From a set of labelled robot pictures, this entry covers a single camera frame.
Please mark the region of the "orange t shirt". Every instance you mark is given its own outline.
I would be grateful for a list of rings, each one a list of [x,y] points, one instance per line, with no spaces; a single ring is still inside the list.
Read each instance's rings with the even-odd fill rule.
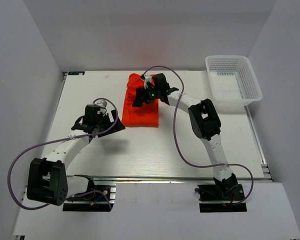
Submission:
[[[159,101],[143,104],[142,107],[133,107],[136,98],[136,89],[143,87],[144,82],[137,73],[131,73],[126,85],[125,98],[121,122],[125,127],[159,127]]]

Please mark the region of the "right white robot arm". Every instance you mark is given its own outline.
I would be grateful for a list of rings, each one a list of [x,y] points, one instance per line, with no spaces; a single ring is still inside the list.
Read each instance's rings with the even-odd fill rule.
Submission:
[[[238,180],[228,165],[221,143],[221,121],[210,99],[198,100],[184,93],[184,89],[170,87],[163,73],[142,74],[143,86],[136,89],[134,108],[152,104],[155,100],[175,107],[173,115],[173,137],[181,159],[194,168],[212,168],[216,195],[226,200],[233,195]],[[177,111],[182,110],[189,115],[191,129],[201,140],[208,154],[210,165],[195,165],[188,162],[182,155],[176,134]]]

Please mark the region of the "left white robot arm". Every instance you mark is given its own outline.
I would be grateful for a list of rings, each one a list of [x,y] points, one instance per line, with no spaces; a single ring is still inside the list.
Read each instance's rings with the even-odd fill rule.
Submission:
[[[35,158],[29,166],[26,196],[29,200],[62,205],[67,198],[95,196],[92,177],[84,174],[67,175],[67,168],[94,138],[104,137],[125,129],[113,109],[107,112],[107,102],[99,100],[85,107],[84,115],[74,123],[66,140],[43,158]]]

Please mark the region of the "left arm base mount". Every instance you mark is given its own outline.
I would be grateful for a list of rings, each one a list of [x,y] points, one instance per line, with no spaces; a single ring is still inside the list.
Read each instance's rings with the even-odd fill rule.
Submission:
[[[116,184],[95,180],[88,175],[74,175],[87,180],[85,192],[69,195],[62,206],[63,212],[111,212],[116,197]]]

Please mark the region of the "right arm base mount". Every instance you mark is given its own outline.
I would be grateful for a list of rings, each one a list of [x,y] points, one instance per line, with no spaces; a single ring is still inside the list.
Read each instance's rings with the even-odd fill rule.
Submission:
[[[198,185],[194,192],[198,194],[200,213],[243,213],[247,212],[245,194],[241,184],[226,195],[212,184]]]

